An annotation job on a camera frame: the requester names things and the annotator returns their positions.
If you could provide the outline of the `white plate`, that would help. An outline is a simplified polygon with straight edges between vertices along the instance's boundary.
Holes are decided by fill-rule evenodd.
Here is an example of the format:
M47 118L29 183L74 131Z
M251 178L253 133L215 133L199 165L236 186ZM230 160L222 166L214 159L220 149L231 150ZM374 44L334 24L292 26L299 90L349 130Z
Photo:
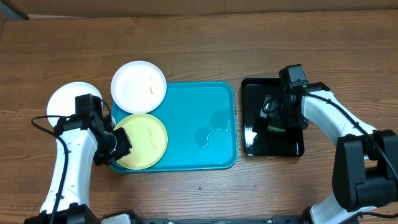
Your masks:
M167 82L153 63L137 60L120 67L111 81L111 96L122 110L149 113L164 100Z
M71 82L60 87L49 99L47 115L70 116L76 113L77 96L91 94L102 99L100 91L87 82Z

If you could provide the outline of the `green and yellow sponge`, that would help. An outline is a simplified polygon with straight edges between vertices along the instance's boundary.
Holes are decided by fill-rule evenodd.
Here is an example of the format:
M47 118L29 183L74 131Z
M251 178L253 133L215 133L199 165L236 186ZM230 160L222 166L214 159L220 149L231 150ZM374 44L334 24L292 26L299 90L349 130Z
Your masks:
M284 123L269 123L267 129L277 133L284 133L286 127Z

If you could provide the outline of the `black rectangular water tray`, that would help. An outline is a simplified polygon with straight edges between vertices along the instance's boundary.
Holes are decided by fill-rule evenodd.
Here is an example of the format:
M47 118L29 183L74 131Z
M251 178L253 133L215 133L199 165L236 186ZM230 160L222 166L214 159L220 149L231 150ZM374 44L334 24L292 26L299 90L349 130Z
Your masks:
M244 151L249 156L300 157L305 152L303 131L298 128L277 133L267 129L260 117L266 95L280 96L278 78L245 78L241 83Z

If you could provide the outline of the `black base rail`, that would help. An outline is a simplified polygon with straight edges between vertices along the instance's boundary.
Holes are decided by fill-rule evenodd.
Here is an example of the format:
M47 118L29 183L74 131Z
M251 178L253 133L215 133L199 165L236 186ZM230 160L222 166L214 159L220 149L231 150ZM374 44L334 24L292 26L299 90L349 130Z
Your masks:
M272 218L238 218L238 219L184 219L169 220L167 218L131 218L127 214L108 217L101 224L309 224L301 216L276 215Z

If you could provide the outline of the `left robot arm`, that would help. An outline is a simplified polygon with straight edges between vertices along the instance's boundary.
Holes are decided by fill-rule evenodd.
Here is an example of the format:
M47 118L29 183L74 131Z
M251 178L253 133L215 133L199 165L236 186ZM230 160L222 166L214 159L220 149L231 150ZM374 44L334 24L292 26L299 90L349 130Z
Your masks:
M99 223L90 209L92 165L107 166L132 147L124 128L105 130L97 114L57 116L53 130L57 156L52 181L40 213L26 223Z

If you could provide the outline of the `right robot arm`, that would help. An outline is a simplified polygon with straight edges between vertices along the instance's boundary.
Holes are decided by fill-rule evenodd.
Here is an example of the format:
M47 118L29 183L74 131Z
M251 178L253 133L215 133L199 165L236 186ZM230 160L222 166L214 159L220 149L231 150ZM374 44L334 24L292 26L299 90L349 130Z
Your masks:
M306 208L299 223L357 223L365 215L397 218L373 209L397 201L397 134L377 130L355 117L322 82L289 84L267 95L260 115L268 130L306 129L311 121L335 146L333 192Z

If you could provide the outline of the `yellow-green plate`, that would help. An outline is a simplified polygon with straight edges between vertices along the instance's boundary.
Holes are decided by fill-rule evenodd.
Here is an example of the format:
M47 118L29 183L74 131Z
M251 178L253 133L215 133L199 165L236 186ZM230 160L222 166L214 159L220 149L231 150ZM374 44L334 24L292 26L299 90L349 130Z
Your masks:
M143 170L160 161L166 152L168 134L163 123L150 114L132 114L122 119L123 128L132 144L130 153L117 163L130 170Z

